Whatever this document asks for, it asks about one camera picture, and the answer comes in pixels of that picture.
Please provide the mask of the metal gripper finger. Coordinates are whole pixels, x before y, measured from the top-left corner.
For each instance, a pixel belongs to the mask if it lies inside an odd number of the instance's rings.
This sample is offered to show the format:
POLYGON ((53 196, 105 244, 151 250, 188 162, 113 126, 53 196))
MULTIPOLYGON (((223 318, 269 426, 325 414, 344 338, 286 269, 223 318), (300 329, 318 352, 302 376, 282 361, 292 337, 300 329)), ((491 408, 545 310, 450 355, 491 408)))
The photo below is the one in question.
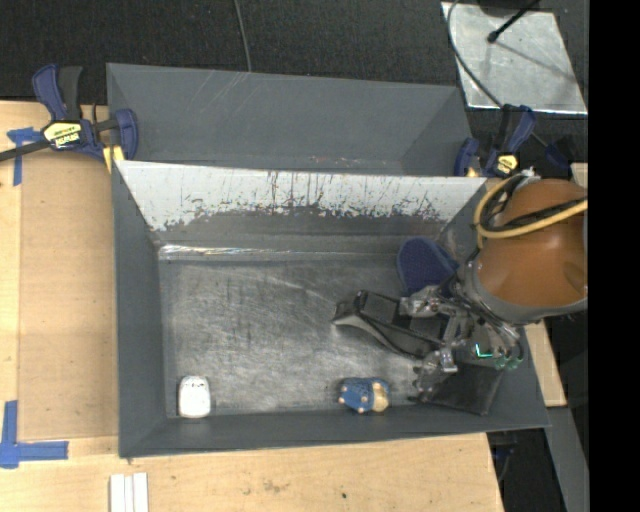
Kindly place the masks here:
POLYGON ((430 401, 438 387, 458 372, 453 351, 442 348, 430 352, 419 365, 413 367, 416 375, 413 386, 417 391, 417 401, 430 401))
POLYGON ((433 317, 436 314, 450 314, 451 302, 439 287, 425 288, 399 300, 399 313, 410 317, 433 317))

